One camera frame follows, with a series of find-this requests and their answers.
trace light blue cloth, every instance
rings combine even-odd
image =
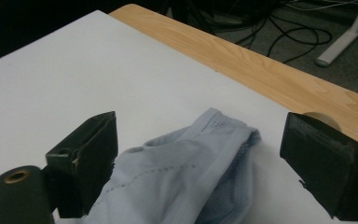
[[[123,152],[89,215],[59,223],[241,223],[259,141],[256,129],[209,109],[191,126]]]

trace wooden desk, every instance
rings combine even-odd
[[[358,93],[136,5],[110,15],[289,110],[329,116],[358,141]]]
[[[215,107],[262,136],[245,223],[337,223],[304,190],[279,149],[288,108],[324,112],[327,105],[358,117],[357,94],[140,7],[113,15],[130,26],[95,11],[0,59],[0,174],[23,165],[44,167],[46,152],[106,111],[117,112],[122,152]],[[164,38],[185,54],[161,44]]]

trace gray carpet floor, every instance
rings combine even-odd
[[[317,7],[313,5],[296,5],[300,7],[312,8]],[[317,46],[309,54],[295,59],[288,63],[298,70],[307,72],[313,76],[322,78],[329,82],[335,83],[338,86],[344,87],[348,90],[358,92],[358,38],[346,48],[336,60],[328,67],[320,67],[314,61],[323,53],[334,40],[339,38],[346,30],[351,27],[354,19],[358,14],[358,9],[346,9],[339,7],[330,7],[320,10],[304,11],[294,9],[288,6],[279,7],[272,11],[272,15],[279,18],[302,23],[314,28],[325,29],[331,33],[333,40],[328,44]],[[220,22],[238,22],[239,18],[233,15],[216,12],[213,19]],[[296,25],[276,20],[283,30],[287,31],[291,28],[297,28]],[[228,40],[236,42],[243,37],[250,34],[251,29],[217,33],[216,35]],[[266,21],[264,27],[257,33],[255,41],[253,42],[250,50],[267,55],[269,47],[273,41],[281,34],[269,20]],[[314,42],[315,36],[310,31],[293,32],[291,35],[294,38],[303,41]],[[320,33],[320,39],[325,40],[327,35]],[[298,44],[287,37],[280,39],[274,46],[270,53],[270,58],[283,62],[293,58],[302,52],[310,49],[311,46]]]

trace black cable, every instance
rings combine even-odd
[[[310,31],[312,31],[312,32],[315,34],[316,43],[319,42],[319,35],[318,35],[318,33],[316,33],[315,30],[308,29],[308,28],[305,28],[305,27],[299,27],[299,28],[295,28],[295,29],[288,30],[288,31],[285,32],[285,35],[288,35],[288,34],[294,32],[294,31],[299,31],[299,30],[310,30]],[[276,39],[274,40],[274,42],[272,43],[272,45],[271,45],[271,46],[269,47],[269,49],[268,49],[267,57],[270,56],[270,54],[271,54],[271,52],[272,52],[272,49],[273,49],[273,47],[275,46],[275,44],[276,44],[280,39],[282,39],[285,35],[284,35],[284,34],[281,34],[280,36],[278,36],[278,38],[276,38]],[[282,63],[290,63],[291,61],[293,61],[293,60],[295,60],[295,59],[297,59],[297,58],[300,58],[300,57],[302,57],[302,56],[304,56],[304,55],[310,53],[311,51],[313,51],[313,50],[316,48],[316,46],[318,46],[318,44],[312,45],[312,48],[308,49],[308,50],[305,51],[304,53],[301,53],[301,54],[297,55],[296,57],[293,57],[293,58],[290,58],[290,59],[288,59],[288,60],[285,60],[285,61],[283,61]]]
[[[288,22],[288,23],[292,23],[292,24],[295,24],[297,26],[300,26],[300,27],[297,27],[297,28],[294,28],[294,29],[290,29],[288,31],[284,31],[272,18],[276,19],[276,20],[280,20],[280,21],[285,21],[285,22]],[[326,30],[323,30],[323,29],[319,29],[319,28],[314,28],[314,27],[309,27],[307,25],[304,25],[304,24],[301,24],[301,23],[298,23],[298,22],[294,22],[294,21],[287,21],[287,20],[284,20],[284,19],[281,19],[277,16],[274,16],[274,15],[270,15],[268,17],[268,20],[271,21],[271,23],[279,30],[281,31],[281,35],[278,36],[274,42],[272,43],[272,45],[269,47],[268,49],[268,54],[267,56],[269,57],[271,52],[272,52],[272,49],[274,48],[274,46],[276,45],[276,43],[282,39],[283,37],[288,37],[289,39],[297,42],[297,43],[300,43],[300,44],[303,44],[303,45],[311,45],[312,47],[310,49],[308,49],[307,51],[305,51],[304,53],[301,53],[299,55],[297,55],[296,57],[293,57],[293,58],[290,58],[288,60],[285,60],[283,63],[290,63],[291,61],[297,59],[297,58],[300,58],[308,53],[310,53],[311,51],[313,51],[317,46],[319,45],[323,45],[323,44],[326,44],[326,43],[329,43],[331,40],[332,40],[332,35],[326,31]],[[291,35],[289,35],[290,33],[292,32],[295,32],[295,31],[300,31],[300,30],[310,30],[312,31],[312,33],[315,35],[315,38],[316,38],[316,41],[315,42],[309,42],[309,41],[303,41],[303,40],[299,40],[299,39],[296,39],[294,37],[292,37]],[[320,38],[319,38],[319,34],[318,32],[322,32],[322,33],[325,33],[327,35],[327,39],[325,41],[320,41]]]
[[[247,35],[246,37],[242,38],[241,40],[235,42],[236,45],[240,45],[241,43],[243,43],[244,41],[248,40],[249,38],[252,38],[250,43],[248,43],[247,45],[244,45],[243,47],[246,48],[250,48],[252,46],[252,44],[255,42],[255,36],[256,34],[263,29],[263,27],[265,26],[267,22],[267,18],[264,18],[261,22],[261,25],[259,27],[257,27],[258,24],[256,24],[255,26],[252,27],[252,33]]]
[[[302,40],[298,40],[298,39],[295,39],[294,37],[291,37],[290,35],[285,35],[285,31],[275,22],[272,20],[272,18],[274,19],[277,19],[277,20],[280,20],[280,21],[285,21],[285,22],[288,22],[288,23],[292,23],[294,25],[298,25],[300,27],[304,27],[304,28],[307,28],[307,29],[310,29],[310,30],[315,30],[315,31],[320,31],[322,33],[325,33],[328,37],[325,41],[322,41],[322,42],[318,42],[318,43],[315,43],[315,42],[307,42],[307,41],[302,41]],[[310,27],[310,26],[307,26],[307,25],[304,25],[304,24],[301,24],[301,23],[298,23],[298,22],[294,22],[294,21],[288,21],[288,20],[284,20],[284,19],[281,19],[277,16],[274,16],[274,15],[270,15],[268,17],[269,21],[271,21],[271,23],[278,29],[280,30],[286,37],[288,37],[289,39],[293,40],[293,41],[296,41],[297,43],[300,43],[300,44],[304,44],[304,45],[323,45],[323,44],[327,44],[329,43],[332,39],[333,39],[333,36],[330,34],[330,32],[328,32],[327,30],[324,30],[324,29],[319,29],[319,28],[315,28],[315,27]]]

